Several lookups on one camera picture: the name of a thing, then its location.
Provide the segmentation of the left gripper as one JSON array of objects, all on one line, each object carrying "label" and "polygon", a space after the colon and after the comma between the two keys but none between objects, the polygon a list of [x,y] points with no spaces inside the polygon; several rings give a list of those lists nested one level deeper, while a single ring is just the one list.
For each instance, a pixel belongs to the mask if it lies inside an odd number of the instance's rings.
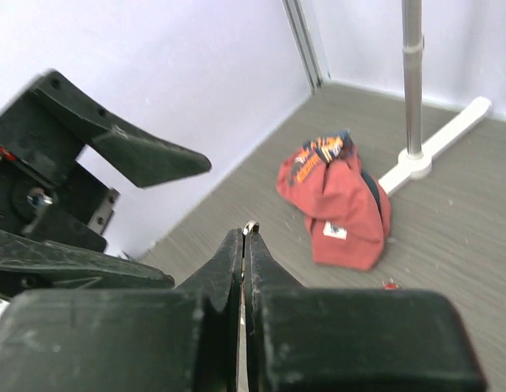
[{"label": "left gripper", "polygon": [[119,118],[62,73],[41,76],[0,113],[0,299],[43,288],[175,286],[159,269],[99,253],[119,193],[78,163],[87,145],[141,189],[212,168],[206,155]]}]

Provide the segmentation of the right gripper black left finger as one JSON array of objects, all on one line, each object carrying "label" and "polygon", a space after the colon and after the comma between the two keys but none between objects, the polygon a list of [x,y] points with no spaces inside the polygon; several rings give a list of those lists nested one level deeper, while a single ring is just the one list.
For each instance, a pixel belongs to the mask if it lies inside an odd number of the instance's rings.
[{"label": "right gripper black left finger", "polygon": [[243,235],[173,288],[43,288],[0,318],[0,391],[235,391]]}]

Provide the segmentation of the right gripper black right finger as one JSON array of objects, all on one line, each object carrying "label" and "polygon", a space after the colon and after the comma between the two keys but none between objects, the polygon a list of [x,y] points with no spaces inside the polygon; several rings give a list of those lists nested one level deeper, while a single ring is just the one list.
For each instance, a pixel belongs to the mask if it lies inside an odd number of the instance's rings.
[{"label": "right gripper black right finger", "polygon": [[421,289],[307,288],[244,238],[252,391],[485,391],[462,318]]}]

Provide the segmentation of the large metal keyring with clips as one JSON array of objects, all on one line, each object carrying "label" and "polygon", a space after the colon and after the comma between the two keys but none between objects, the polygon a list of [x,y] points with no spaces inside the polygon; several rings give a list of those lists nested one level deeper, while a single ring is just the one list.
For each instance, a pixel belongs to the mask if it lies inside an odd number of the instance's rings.
[{"label": "large metal keyring with clips", "polygon": [[247,236],[250,233],[257,233],[260,229],[260,224],[256,220],[249,220],[243,227],[242,234]]}]

